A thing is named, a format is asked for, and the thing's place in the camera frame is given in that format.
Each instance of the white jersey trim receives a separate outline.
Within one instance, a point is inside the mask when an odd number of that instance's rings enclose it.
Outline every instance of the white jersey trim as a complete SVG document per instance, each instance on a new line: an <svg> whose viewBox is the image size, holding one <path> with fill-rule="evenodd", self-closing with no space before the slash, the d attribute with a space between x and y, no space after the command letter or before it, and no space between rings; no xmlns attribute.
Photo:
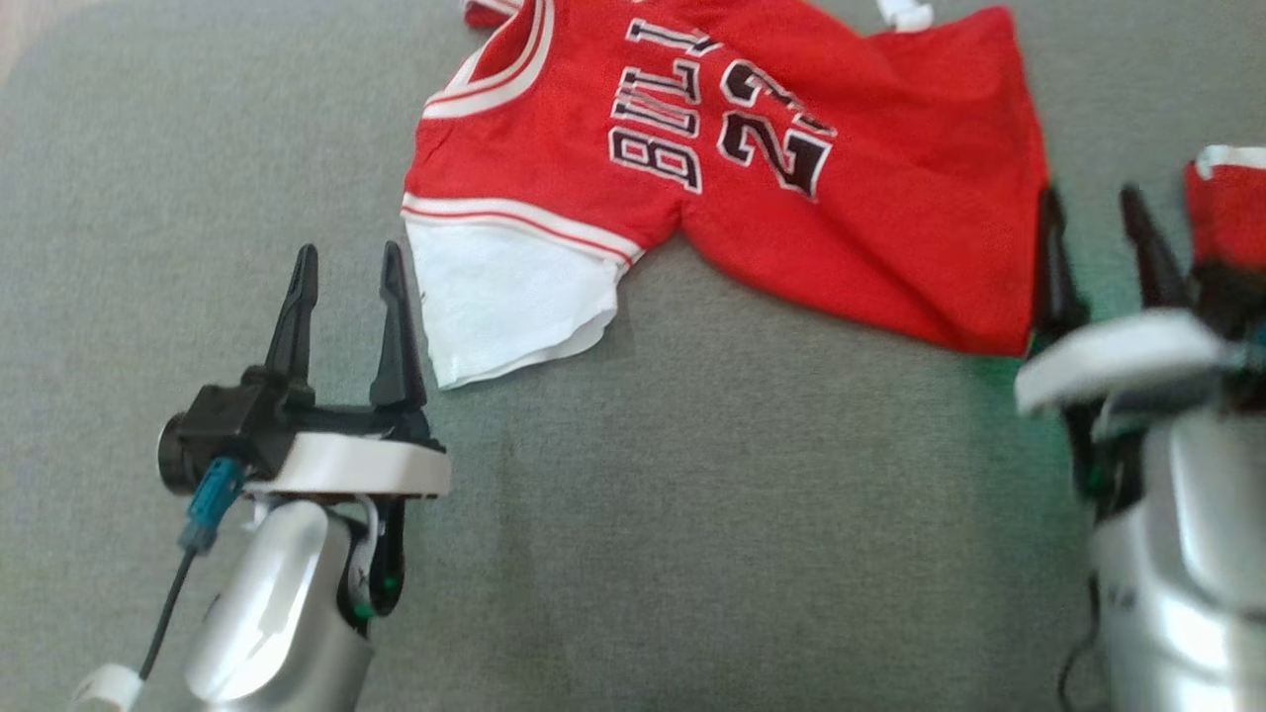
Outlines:
<svg viewBox="0 0 1266 712"><path fill-rule="evenodd" d="M505 70L476 81L468 81L475 71L479 57L489 43L495 42L510 23L503 24L487 43L466 60L458 68L453 81L443 90L427 100L427 106L422 110L423 119L449 119L454 117L467 117L479 111L485 111L494 106L500 106L527 91L541 76L546 57L549 54L549 44L553 41L555 30L555 3L553 0L536 0L532 14L532 32L528 35L523 53Z"/></svg>
<svg viewBox="0 0 1266 712"><path fill-rule="evenodd" d="M482 5L511 18L523 8L523 3L515 0L462 0L462 11L468 10L471 5Z"/></svg>
<svg viewBox="0 0 1266 712"><path fill-rule="evenodd" d="M1195 170L1204 180L1212 180L1218 166L1266 170L1266 147L1209 146L1195 160Z"/></svg>
<svg viewBox="0 0 1266 712"><path fill-rule="evenodd" d="M533 237L560 242L594 257L620 265L637 262L642 247L614 232L572 220L543 208L500 198L438 199L405 194L400 217L414 223L465 223L510 227Z"/></svg>

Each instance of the blue cable connector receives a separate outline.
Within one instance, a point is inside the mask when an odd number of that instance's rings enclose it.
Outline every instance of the blue cable connector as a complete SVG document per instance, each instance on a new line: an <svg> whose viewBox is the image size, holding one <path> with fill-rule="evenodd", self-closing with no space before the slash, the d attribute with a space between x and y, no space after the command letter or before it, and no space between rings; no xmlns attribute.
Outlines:
<svg viewBox="0 0 1266 712"><path fill-rule="evenodd" d="M215 544L215 533L229 507L246 486L246 467L232 457L216 457L189 503L189 523L180 535L184 549L205 555Z"/></svg>

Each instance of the white plastic part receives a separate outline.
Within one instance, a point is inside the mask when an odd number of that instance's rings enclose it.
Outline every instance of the white plastic part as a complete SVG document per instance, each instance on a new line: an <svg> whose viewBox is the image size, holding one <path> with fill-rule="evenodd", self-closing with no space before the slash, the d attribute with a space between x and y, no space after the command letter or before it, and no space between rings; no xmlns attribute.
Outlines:
<svg viewBox="0 0 1266 712"><path fill-rule="evenodd" d="M109 663L84 678L84 682L75 689L75 697L71 698L71 706L67 709L73 712L91 702L105 702L119 712L129 712L132 706L137 703L137 697L143 687L146 683L135 670Z"/></svg>
<svg viewBox="0 0 1266 712"><path fill-rule="evenodd" d="M932 5L918 0L877 0L884 22L896 32L923 32L936 22Z"/></svg>
<svg viewBox="0 0 1266 712"><path fill-rule="evenodd" d="M1163 385L1231 365L1231 346L1186 309L1148 309L1072 332L1015 376L1020 414Z"/></svg>
<svg viewBox="0 0 1266 712"><path fill-rule="evenodd" d="M443 452L408 442L303 432L276 479L248 483L246 493L443 497L451 478Z"/></svg>

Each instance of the gray upholstery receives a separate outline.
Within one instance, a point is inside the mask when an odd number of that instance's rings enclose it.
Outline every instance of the gray upholstery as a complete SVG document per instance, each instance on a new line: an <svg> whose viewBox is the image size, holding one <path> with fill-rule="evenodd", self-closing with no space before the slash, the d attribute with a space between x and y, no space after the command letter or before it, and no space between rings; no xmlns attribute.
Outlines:
<svg viewBox="0 0 1266 712"><path fill-rule="evenodd" d="M880 29L870 0L823 5ZM1184 162L1266 142L1266 5L1013 5L1082 285L1125 313L1115 189L1138 180L1188 251ZM365 399L413 128L480 41L448 0L122 0L16 66L0 708L57 709L97 664L139 663L184 521L157 431L262 359L304 242L315 384ZM362 709L1055 708L1085 625L1084 518L1056 423L1013 417L1014 362L776 302L682 241L620 298L592 351L432 393L456 489L411 511ZM244 544L229 527L195 566L141 709L177 706Z"/></svg>

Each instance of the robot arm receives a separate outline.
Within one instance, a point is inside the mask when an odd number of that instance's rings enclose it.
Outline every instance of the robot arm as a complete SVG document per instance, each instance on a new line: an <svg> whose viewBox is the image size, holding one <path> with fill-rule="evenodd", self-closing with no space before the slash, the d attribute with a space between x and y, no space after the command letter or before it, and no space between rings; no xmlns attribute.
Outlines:
<svg viewBox="0 0 1266 712"><path fill-rule="evenodd" d="M299 252L268 356L234 386L206 385L163 428L158 470L192 494L186 554L138 673L106 665L75 694L130 709L148 678L180 583L238 498L256 532L197 631L185 665L195 709L346 711L372 656L370 622L404 584L405 503L448 494L449 467L430 436L400 247L389 242L387 315L370 407L319 407L308 385L316 250ZM341 507L354 505L363 518Z"/></svg>
<svg viewBox="0 0 1266 712"><path fill-rule="evenodd" d="M1201 267L1193 304L1137 190L1122 209L1144 310L1086 326L1060 220L1017 404L1062 414L1095 511L1091 612L1113 708L1266 709L1266 275Z"/></svg>

